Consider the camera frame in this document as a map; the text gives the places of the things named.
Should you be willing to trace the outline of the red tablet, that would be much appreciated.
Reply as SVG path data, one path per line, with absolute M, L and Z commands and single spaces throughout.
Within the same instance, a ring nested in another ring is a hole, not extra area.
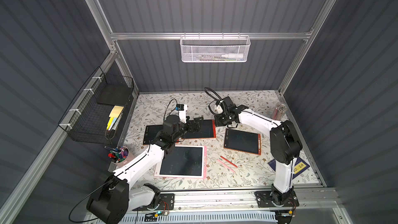
M 156 135 L 163 130 L 163 125 L 147 125 L 145 128 L 143 145 L 149 145 Z
M 216 127 L 215 121 L 212 119 L 204 120 L 201 124 L 199 132 L 186 133 L 183 139 L 215 139 Z
M 224 148 L 261 155 L 261 135 L 235 129 L 226 129 Z

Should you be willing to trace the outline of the red stylus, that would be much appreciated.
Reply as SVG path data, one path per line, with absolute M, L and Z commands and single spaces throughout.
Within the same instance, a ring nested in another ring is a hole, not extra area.
M 238 168 L 238 166 L 237 165 L 235 165 L 233 162 L 231 162 L 230 160 L 228 160 L 227 158 L 225 158 L 225 157 L 223 157 L 223 156 L 220 156 L 221 157 L 221 159 L 223 159 L 225 162 L 227 162 L 228 164 L 230 164 L 230 165 L 232 165 L 233 167 L 235 167 L 235 168 Z

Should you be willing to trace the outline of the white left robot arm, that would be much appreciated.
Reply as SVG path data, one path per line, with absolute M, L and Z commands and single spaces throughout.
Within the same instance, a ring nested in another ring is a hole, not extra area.
M 145 151 L 123 167 L 105 174 L 104 183 L 90 193 L 86 209 L 106 224 L 117 224 L 129 210 L 157 205 L 160 195 L 157 187 L 151 184 L 144 184 L 135 190 L 131 187 L 149 169 L 161 162 L 185 134 L 199 132 L 203 120 L 202 116 L 192 120 L 187 117 L 183 122 L 176 115 L 168 116 L 163 121 L 163 129 L 151 140 Z

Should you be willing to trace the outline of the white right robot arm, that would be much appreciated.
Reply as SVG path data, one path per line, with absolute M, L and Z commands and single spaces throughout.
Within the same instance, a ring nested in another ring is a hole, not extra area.
M 236 106 L 228 96 L 216 100 L 215 106 L 208 108 L 221 126 L 241 123 L 269 138 L 271 154 L 276 160 L 276 176 L 271 187 L 272 203 L 282 207 L 293 199 L 294 166 L 303 149 L 294 124 L 289 120 L 281 122 L 262 116 L 244 105 Z

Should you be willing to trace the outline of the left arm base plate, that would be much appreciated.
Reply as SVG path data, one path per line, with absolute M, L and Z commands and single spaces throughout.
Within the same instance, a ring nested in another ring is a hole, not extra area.
M 155 204 L 141 206 L 137 208 L 140 211 L 171 211 L 174 209 L 175 194 L 161 193 L 156 199 Z

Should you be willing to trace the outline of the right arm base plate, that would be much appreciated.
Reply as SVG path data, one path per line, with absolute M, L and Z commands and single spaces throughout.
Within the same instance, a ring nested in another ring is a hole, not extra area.
M 260 208 L 265 207 L 291 207 L 296 208 L 300 206 L 298 198 L 294 190 L 290 190 L 281 194 L 278 191 L 255 191 L 257 205 Z

